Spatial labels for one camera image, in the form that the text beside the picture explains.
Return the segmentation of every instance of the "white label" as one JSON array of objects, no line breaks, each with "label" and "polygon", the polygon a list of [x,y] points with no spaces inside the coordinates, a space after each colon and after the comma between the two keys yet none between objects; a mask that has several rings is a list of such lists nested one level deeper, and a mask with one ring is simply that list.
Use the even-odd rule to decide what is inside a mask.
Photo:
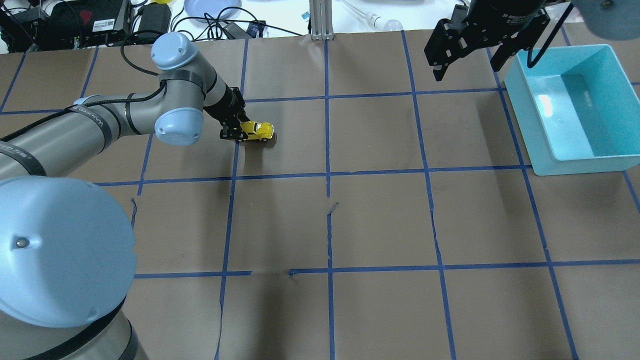
[{"label": "white label", "polygon": [[99,20],[93,23],[93,32],[113,30],[116,19]]}]

